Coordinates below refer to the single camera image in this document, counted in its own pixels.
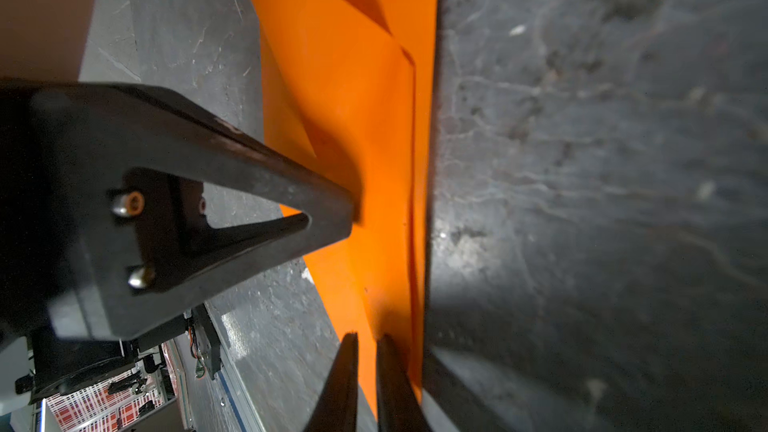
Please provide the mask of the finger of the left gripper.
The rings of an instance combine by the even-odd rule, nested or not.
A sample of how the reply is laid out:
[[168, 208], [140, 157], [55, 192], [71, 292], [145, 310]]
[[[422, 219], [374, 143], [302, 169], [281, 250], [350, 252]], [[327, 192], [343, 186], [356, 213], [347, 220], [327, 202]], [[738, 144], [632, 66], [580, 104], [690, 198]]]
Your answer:
[[[171, 90], [45, 87], [30, 122], [51, 186], [62, 292], [48, 310], [62, 338], [136, 338], [350, 235], [345, 189]], [[206, 183], [293, 213], [214, 228], [199, 210]]]

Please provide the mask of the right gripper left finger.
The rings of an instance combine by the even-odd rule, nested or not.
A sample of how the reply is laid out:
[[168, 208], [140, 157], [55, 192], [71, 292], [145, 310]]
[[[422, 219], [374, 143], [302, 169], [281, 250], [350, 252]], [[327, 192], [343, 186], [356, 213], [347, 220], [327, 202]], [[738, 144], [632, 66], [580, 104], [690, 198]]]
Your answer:
[[304, 432], [356, 431], [358, 366], [358, 334], [347, 333]]

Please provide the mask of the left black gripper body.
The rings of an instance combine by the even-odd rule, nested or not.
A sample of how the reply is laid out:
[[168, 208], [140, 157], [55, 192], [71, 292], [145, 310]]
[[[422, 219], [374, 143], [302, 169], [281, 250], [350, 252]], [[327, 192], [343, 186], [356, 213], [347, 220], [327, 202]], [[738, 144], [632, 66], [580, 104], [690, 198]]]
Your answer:
[[51, 184], [32, 125], [34, 95], [52, 81], [1, 79], [1, 346], [49, 323], [60, 292]]

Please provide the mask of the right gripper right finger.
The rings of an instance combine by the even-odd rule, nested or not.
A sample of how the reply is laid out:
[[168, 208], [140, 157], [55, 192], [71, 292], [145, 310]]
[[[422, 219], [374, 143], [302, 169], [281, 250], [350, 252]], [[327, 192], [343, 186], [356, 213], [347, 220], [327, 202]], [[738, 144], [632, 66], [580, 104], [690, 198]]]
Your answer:
[[389, 335], [377, 341], [376, 391], [379, 432], [431, 431]]

